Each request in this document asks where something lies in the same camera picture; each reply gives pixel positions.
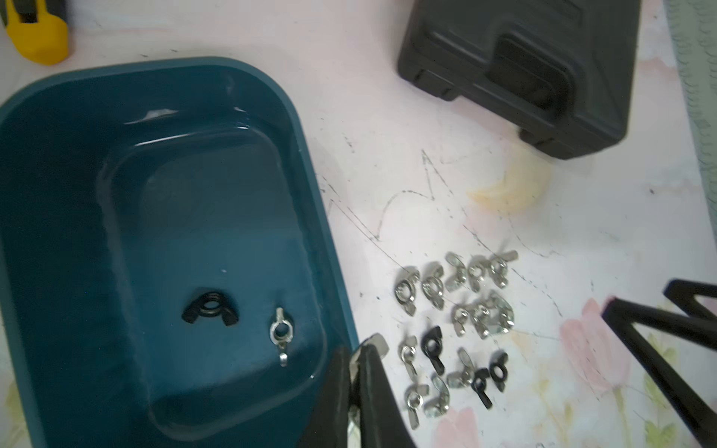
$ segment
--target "teal plastic tray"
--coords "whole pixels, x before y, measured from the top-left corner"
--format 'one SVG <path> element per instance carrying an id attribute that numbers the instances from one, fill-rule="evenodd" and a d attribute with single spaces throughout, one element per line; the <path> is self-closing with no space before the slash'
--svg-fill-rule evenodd
<path id="1" fill-rule="evenodd" d="M 293 446 L 358 340 L 279 86 L 222 58 L 64 73 L 0 108 L 0 142 L 0 305 L 35 448 Z M 239 323 L 184 322 L 202 288 Z"/>

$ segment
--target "pink flower print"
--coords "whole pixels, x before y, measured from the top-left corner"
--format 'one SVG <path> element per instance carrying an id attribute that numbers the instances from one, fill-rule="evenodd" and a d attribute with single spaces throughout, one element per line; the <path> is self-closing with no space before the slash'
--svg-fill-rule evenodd
<path id="1" fill-rule="evenodd" d="M 717 299 L 710 299 L 709 297 L 705 297 L 702 304 L 705 305 L 705 308 L 710 310 L 712 314 L 717 316 Z"/>
<path id="2" fill-rule="evenodd" d="M 433 433 L 433 448 L 480 448 L 478 426 L 471 408 L 450 409 Z"/>
<path id="3" fill-rule="evenodd" d="M 580 319 L 560 327 L 560 339 L 575 373 L 598 394 L 623 386 L 630 377 L 632 356 L 601 317 L 595 299 L 587 301 Z"/>

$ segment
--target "white table surface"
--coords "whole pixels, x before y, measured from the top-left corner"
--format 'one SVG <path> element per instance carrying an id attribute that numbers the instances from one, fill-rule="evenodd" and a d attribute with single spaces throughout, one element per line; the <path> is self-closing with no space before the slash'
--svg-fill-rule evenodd
<path id="1" fill-rule="evenodd" d="M 70 3 L 73 53 L 54 67 L 22 59 L 0 37 L 0 100 L 39 78 L 98 65 L 199 55 L 248 62 L 298 110 L 358 336 L 379 332 L 389 342 L 384 366 L 399 403 L 409 385 L 397 355 L 406 333 L 420 336 L 440 324 L 449 372 L 459 367 L 460 346 L 480 366 L 495 350 L 508 352 L 505 393 L 488 388 L 493 409 L 470 390 L 452 391 L 448 415 L 419 415 L 418 447 L 693 446 L 599 319 L 607 297 L 665 305 L 669 279 L 713 282 L 717 272 L 659 0 L 643 0 L 629 135 L 572 161 L 537 154 L 510 123 L 470 101 L 446 103 L 399 78 L 411 0 Z M 515 309 L 512 333 L 484 341 L 469 329 L 458 338 L 447 310 L 419 296 L 409 318 L 393 298 L 401 266 L 423 268 L 448 251 L 469 259 L 502 248 L 520 253 L 503 292 Z M 476 295 L 464 289 L 447 298 Z M 717 359 L 647 333 L 717 404 Z M 0 338 L 0 448 L 28 447 Z M 417 368 L 429 382 L 432 367 L 422 354 Z"/>

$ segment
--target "yellow utility knife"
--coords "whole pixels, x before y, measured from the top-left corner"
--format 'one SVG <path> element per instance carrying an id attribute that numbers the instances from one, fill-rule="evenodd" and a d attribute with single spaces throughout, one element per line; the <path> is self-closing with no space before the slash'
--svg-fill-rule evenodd
<path id="1" fill-rule="evenodd" d="M 57 64 L 70 52 L 65 0 L 0 0 L 5 30 L 17 51 L 39 64 Z"/>

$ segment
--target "yellow handle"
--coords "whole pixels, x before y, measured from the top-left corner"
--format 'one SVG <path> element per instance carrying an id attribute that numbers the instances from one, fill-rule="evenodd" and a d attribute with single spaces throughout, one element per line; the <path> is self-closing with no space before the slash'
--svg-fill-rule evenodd
<path id="1" fill-rule="evenodd" d="M 47 12 L 45 0 L 36 0 L 37 23 L 26 24 L 20 20 L 12 0 L 5 1 L 7 11 L 7 34 L 17 51 L 33 62 L 53 65 L 64 60 L 70 53 L 67 24 L 58 16 Z"/>

